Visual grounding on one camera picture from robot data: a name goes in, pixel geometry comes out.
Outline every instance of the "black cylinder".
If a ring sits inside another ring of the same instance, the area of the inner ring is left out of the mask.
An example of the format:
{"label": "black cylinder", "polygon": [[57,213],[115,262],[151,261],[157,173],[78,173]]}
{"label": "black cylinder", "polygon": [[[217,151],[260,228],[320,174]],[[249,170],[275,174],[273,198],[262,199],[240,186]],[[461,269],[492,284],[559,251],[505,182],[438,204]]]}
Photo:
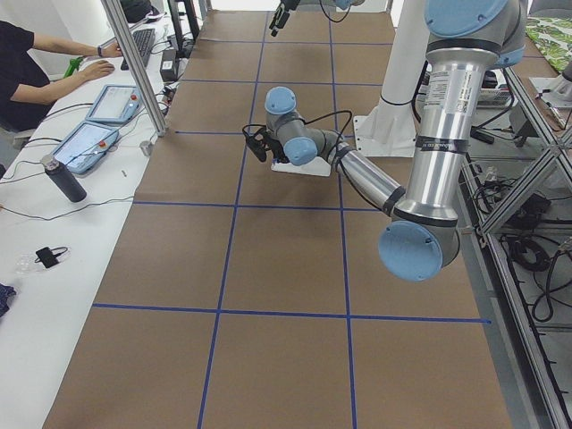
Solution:
{"label": "black cylinder", "polygon": [[68,170],[65,164],[60,163],[53,155],[46,155],[42,158],[44,171],[53,183],[72,202],[78,203],[87,196],[78,180]]}

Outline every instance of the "person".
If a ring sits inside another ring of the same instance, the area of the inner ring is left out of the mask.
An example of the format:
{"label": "person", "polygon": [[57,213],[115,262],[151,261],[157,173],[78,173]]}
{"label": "person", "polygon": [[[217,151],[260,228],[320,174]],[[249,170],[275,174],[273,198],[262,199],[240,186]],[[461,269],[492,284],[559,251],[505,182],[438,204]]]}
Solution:
{"label": "person", "polygon": [[28,51],[32,47],[67,55],[122,56],[116,42],[106,48],[82,45],[0,21],[0,125],[8,130],[36,128],[56,100],[85,82],[103,78],[114,71],[111,63],[99,60],[68,78],[50,82],[29,56]]}

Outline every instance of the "dark blue cloth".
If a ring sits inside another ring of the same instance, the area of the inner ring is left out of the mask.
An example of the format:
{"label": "dark blue cloth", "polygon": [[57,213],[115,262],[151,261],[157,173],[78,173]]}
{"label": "dark blue cloth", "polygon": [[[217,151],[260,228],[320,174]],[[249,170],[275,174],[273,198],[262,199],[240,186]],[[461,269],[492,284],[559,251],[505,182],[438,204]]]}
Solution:
{"label": "dark blue cloth", "polygon": [[4,286],[0,283],[0,317],[2,317],[6,311],[10,308],[8,307],[8,298],[15,295],[16,291],[10,286]]}

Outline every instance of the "blue tablet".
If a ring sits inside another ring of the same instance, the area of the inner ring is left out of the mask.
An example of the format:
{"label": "blue tablet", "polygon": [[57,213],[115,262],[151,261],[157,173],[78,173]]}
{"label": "blue tablet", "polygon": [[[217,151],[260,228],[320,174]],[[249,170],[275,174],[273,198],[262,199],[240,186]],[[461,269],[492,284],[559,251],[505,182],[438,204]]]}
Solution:
{"label": "blue tablet", "polygon": [[123,125],[139,108],[139,90],[129,85],[105,85],[86,119],[91,122]]}
{"label": "blue tablet", "polygon": [[52,154],[70,172],[84,174],[113,146],[119,131],[101,123],[84,121],[54,149]]}

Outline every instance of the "white desk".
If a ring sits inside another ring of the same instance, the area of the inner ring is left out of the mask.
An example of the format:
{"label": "white desk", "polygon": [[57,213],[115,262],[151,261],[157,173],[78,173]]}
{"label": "white desk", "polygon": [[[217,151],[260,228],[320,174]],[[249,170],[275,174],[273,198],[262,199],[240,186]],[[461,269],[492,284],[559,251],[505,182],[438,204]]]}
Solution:
{"label": "white desk", "polygon": [[[159,39],[164,34],[164,21],[155,26]],[[156,93],[163,87],[160,61],[161,55],[152,55],[147,66]],[[133,84],[130,73],[120,70],[122,58],[111,62],[115,65],[113,74],[91,81],[62,98],[53,111],[93,102],[105,84]],[[87,112],[88,106],[55,115],[38,127],[34,138],[62,139]],[[133,125],[134,122],[125,127],[121,134]],[[137,129],[121,139],[117,150],[108,153],[89,175],[79,178],[88,192],[84,201],[71,203],[41,174],[0,185],[0,204],[25,214],[50,217],[89,203],[129,197],[147,166],[139,143],[150,139],[154,131],[148,116],[142,114]],[[49,143],[48,140],[30,143],[6,175],[12,175],[21,160],[38,162],[55,146],[34,146]],[[41,165],[21,164],[15,179],[42,171]],[[118,202],[51,222],[0,211],[0,282],[17,291],[10,311],[0,318],[0,429],[38,429],[44,423],[129,210],[130,201]],[[45,246],[69,247],[70,257],[43,273],[16,273],[21,255],[34,254]]]}

